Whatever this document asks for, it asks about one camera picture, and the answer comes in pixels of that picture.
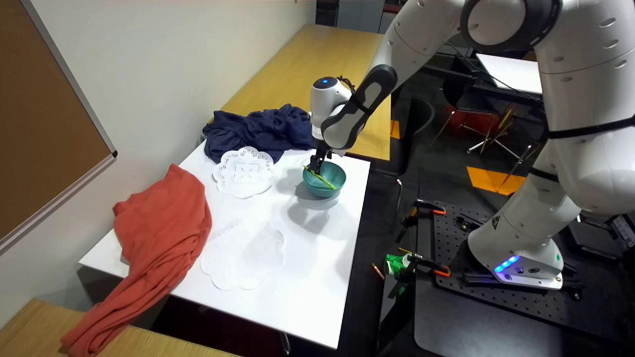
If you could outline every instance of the white table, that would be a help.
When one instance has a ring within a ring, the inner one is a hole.
[[[505,82],[505,84],[520,91],[542,94],[538,63],[516,60],[515,58],[482,55],[480,53],[477,53],[476,57],[489,74]],[[509,89],[501,82],[497,80],[495,82],[499,88]]]
[[[270,220],[284,236],[284,262],[255,290],[221,291],[202,272],[199,258],[172,294],[337,348],[370,163],[333,155],[332,161],[346,172],[346,184],[337,197],[317,199],[301,184],[302,165],[314,151],[290,150],[276,163],[279,178],[269,190],[238,199],[217,190],[211,178],[216,164],[203,147],[180,167],[205,185],[211,231],[237,218]],[[114,231],[79,263],[122,278],[128,275]]]

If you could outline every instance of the orange cloth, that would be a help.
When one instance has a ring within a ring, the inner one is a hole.
[[[165,178],[113,208],[128,276],[60,342],[75,357],[94,356],[185,277],[211,229],[205,188],[171,165]]]

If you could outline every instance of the dark floor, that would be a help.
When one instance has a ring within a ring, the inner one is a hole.
[[[450,60],[451,58],[435,58],[435,64],[445,66]],[[434,98],[436,89],[440,85],[440,80],[434,77],[416,74],[404,84],[394,109],[395,119],[400,122],[405,121],[413,95],[426,98],[437,109],[433,124],[427,128],[426,138],[417,147],[412,164],[401,178],[404,185],[401,202],[402,215],[410,210],[408,205],[417,198],[421,173],[426,175],[441,173],[451,180],[464,183],[469,182],[466,166],[507,172],[515,162],[509,154],[495,147],[488,149],[482,157],[466,153],[466,149],[481,141],[481,138],[456,128],[448,128],[431,146],[431,140],[447,118],[446,103],[442,98]],[[517,147],[523,147],[530,142],[523,135],[525,131],[517,132],[511,135],[510,141],[517,143]],[[525,175],[530,166],[531,162],[527,161],[521,165],[516,174]],[[391,232],[396,189],[394,182],[389,178],[374,175],[369,178],[338,349],[331,350],[289,336],[292,355],[373,356],[375,354],[383,284],[370,264],[382,266],[386,253],[397,253],[394,243],[395,233]],[[414,237],[407,236],[400,246],[412,246],[413,240]],[[152,329],[242,356],[282,355],[277,332],[216,311],[200,311],[197,305],[173,297],[168,300]],[[411,344],[408,339],[403,342],[403,344],[408,343]],[[409,346],[403,346],[400,348],[399,355],[421,356],[422,354]]]

